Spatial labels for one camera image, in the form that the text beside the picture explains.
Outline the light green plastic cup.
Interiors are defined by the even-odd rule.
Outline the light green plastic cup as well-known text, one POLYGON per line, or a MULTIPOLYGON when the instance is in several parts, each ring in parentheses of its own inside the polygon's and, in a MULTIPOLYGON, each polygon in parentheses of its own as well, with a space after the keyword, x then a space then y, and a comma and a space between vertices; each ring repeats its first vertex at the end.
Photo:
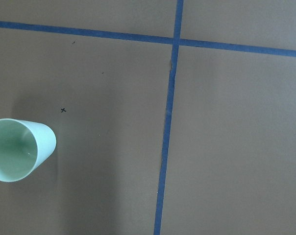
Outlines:
POLYGON ((55 133, 47 125, 0 119, 0 181, 16 182, 27 177, 55 148, 55 133))

